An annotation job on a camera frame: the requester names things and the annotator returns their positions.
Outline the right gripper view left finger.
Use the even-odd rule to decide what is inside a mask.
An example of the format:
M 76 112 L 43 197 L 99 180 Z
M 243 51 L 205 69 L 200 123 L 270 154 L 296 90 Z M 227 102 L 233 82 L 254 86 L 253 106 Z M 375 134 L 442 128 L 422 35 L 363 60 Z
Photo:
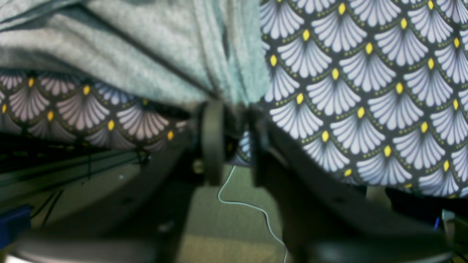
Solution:
M 129 183 L 21 237 L 9 263 L 174 263 L 194 191 L 220 184 L 224 105 L 204 103 Z

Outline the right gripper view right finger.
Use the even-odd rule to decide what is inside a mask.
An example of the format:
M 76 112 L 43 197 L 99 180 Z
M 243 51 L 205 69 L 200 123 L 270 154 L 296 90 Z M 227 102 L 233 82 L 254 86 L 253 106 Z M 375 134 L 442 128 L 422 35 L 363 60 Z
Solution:
M 251 172 L 271 194 L 295 263 L 445 263 L 440 231 L 366 201 L 325 172 L 257 106 L 249 107 Z

